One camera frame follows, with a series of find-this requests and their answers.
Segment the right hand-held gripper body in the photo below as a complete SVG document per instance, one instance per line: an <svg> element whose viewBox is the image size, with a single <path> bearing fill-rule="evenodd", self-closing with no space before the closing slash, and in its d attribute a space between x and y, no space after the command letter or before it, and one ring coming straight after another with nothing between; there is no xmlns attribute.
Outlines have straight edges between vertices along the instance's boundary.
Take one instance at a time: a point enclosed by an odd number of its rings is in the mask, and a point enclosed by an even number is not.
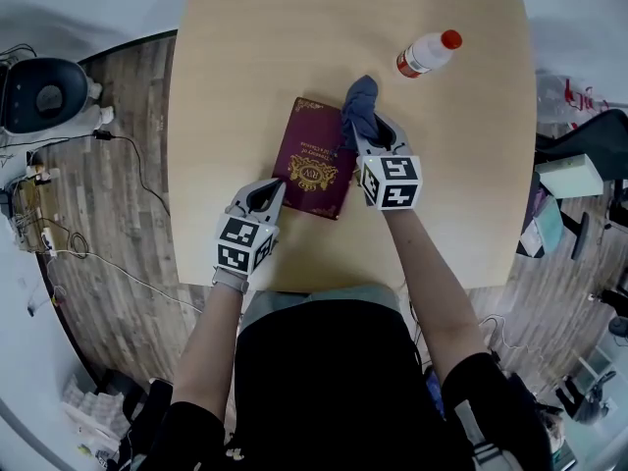
<svg viewBox="0 0 628 471"><path fill-rule="evenodd" d="M416 206L422 184L416 155L359 155L357 165L366 204L379 211L409 210Z"/></svg>

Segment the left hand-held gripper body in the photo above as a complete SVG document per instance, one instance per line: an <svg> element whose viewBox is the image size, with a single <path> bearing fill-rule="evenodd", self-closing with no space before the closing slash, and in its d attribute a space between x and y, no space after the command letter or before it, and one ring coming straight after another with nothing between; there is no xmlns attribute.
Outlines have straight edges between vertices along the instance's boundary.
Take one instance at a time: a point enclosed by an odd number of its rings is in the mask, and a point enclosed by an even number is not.
<svg viewBox="0 0 628 471"><path fill-rule="evenodd" d="M216 231L217 265L250 276L273 252L280 229L281 207L248 210L229 206L220 216Z"/></svg>

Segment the dark blue cloth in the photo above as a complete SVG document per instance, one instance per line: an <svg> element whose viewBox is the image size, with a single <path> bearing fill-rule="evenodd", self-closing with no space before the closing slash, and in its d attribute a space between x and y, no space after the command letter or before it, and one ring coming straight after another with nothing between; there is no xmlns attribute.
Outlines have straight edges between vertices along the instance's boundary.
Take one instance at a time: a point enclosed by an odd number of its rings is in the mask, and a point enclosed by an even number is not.
<svg viewBox="0 0 628 471"><path fill-rule="evenodd" d="M362 137L376 140L378 128L375 120L375 106L379 87L375 80L365 75L354 82L345 96L341 108L341 132L345 139L346 129L350 123L358 123L362 128Z"/></svg>

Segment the dark red book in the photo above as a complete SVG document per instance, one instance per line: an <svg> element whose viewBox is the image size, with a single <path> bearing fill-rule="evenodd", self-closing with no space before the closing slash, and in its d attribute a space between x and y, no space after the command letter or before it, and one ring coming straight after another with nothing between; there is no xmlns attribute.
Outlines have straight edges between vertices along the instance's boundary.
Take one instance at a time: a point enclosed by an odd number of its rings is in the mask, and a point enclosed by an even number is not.
<svg viewBox="0 0 628 471"><path fill-rule="evenodd" d="M355 164L356 153L341 132L340 109L296 98L273 172L286 184L285 206L337 219Z"/></svg>

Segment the person's right forearm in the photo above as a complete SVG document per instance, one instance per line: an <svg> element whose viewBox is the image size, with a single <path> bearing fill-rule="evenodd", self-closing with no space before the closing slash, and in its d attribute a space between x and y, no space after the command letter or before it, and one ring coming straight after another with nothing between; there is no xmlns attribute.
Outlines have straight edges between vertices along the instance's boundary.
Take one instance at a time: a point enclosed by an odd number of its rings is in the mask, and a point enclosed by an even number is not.
<svg viewBox="0 0 628 471"><path fill-rule="evenodd" d="M440 381L467 357L486 353L473 306L413 210L386 211L418 324Z"/></svg>

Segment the person's left forearm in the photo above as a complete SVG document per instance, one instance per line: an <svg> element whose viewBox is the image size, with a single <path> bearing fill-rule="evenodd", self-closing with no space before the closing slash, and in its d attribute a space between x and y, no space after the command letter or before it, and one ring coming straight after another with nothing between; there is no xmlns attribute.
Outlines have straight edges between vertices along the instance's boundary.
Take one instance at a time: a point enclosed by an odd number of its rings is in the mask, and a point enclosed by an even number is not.
<svg viewBox="0 0 628 471"><path fill-rule="evenodd" d="M242 294L215 284L180 358L172 402L200 406L225 420Z"/></svg>

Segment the person's left hand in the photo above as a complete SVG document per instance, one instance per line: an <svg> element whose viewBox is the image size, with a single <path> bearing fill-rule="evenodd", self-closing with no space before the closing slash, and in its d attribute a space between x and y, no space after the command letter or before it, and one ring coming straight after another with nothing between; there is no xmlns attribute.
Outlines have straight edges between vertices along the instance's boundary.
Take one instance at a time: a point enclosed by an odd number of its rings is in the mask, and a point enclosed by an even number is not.
<svg viewBox="0 0 628 471"><path fill-rule="evenodd" d="M212 285L223 285L229 287L239 292L241 295L246 295L249 288L248 276L246 274L232 272L221 266L218 266L215 270L212 278Z"/></svg>

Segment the white bottle with red cap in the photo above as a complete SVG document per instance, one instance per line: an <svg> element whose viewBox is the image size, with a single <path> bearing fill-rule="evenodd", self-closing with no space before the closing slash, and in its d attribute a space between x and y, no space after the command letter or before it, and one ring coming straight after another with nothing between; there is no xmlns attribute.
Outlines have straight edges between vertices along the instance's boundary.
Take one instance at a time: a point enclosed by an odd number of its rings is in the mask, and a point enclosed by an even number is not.
<svg viewBox="0 0 628 471"><path fill-rule="evenodd" d="M428 33L397 56L396 68L404 77L416 79L446 65L461 45L462 36L454 29Z"/></svg>

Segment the pale pink box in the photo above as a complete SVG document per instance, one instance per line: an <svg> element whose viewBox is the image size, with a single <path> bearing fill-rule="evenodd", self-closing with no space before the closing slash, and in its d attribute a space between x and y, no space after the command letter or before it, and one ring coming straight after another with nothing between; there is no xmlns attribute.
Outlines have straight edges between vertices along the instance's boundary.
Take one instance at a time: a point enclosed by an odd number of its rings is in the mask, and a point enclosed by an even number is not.
<svg viewBox="0 0 628 471"><path fill-rule="evenodd" d="M534 224L529 224L521 234L516 253L530 258L541 258L544 256L542 239Z"/></svg>

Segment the clear plastic water jug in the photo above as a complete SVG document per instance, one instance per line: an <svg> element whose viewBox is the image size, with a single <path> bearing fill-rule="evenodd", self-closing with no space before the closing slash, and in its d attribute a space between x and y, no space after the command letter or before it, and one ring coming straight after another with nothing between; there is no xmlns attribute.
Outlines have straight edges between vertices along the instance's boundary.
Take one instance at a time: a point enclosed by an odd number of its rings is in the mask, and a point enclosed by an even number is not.
<svg viewBox="0 0 628 471"><path fill-rule="evenodd" d="M609 109L605 100L594 98L591 86L582 87L570 77L536 76L537 122L563 124L572 129Z"/></svg>

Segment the person's black top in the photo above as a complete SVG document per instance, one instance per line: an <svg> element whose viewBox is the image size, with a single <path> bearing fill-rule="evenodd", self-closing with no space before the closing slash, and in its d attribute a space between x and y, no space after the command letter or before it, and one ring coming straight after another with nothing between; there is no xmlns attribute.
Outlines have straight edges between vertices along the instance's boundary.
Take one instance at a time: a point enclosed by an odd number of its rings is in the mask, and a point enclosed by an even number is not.
<svg viewBox="0 0 628 471"><path fill-rule="evenodd" d="M489 354L455 366L442 397L437 407L398 312L303 303L240 333L233 438L206 409L177 402L138 471L475 471L457 407L523 471L552 471L543 423Z"/></svg>

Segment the pale green box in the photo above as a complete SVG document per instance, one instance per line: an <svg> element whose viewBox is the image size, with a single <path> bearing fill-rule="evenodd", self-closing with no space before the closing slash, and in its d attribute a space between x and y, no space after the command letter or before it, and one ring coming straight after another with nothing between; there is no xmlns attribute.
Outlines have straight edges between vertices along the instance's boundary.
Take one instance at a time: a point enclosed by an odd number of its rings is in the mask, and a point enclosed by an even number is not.
<svg viewBox="0 0 628 471"><path fill-rule="evenodd" d="M556 199L603 194L602 177L586 154L538 164L534 171L541 185Z"/></svg>

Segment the black mesh office chair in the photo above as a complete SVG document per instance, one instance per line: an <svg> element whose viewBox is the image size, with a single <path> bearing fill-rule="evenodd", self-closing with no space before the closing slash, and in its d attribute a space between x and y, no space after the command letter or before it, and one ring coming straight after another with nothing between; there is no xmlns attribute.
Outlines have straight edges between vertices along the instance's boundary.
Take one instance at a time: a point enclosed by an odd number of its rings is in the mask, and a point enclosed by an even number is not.
<svg viewBox="0 0 628 471"><path fill-rule="evenodd" d="M625 226L628 228L628 209L622 206L628 200L628 191L623 187L628 181L628 115L621 110L610 109L560 138L536 135L534 167L521 234L529 224L535 225L531 209L537 189L541 187L547 196L551 195L541 185L539 175L534 171L535 166L581 154L591 159L603 185L614 184L609 213L617 213L622 221L627 222ZM583 212L578 221L567 215L562 210L562 202L566 199L573 198L556 200L561 211L563 232L569 231L575 236L571 258L576 260L584 248L591 218L588 212Z"/></svg>

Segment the black oval device white rim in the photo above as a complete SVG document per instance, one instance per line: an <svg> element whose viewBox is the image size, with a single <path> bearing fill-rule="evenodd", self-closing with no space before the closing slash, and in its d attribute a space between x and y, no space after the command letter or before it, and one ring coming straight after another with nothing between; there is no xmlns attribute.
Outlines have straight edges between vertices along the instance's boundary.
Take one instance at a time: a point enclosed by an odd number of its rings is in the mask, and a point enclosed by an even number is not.
<svg viewBox="0 0 628 471"><path fill-rule="evenodd" d="M76 116L88 98L83 68L57 58L0 65L0 129L28 134L56 128Z"/></svg>

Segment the white patterned cloth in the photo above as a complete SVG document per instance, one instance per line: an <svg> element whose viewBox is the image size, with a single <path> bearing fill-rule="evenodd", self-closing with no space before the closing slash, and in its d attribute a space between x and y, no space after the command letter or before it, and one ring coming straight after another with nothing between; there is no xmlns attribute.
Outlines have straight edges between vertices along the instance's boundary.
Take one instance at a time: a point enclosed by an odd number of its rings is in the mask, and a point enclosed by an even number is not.
<svg viewBox="0 0 628 471"><path fill-rule="evenodd" d="M125 396L122 393L84 392L73 375L62 395L62 408L82 437L79 447L96 460L113 458L123 437L131 427L124 413Z"/></svg>

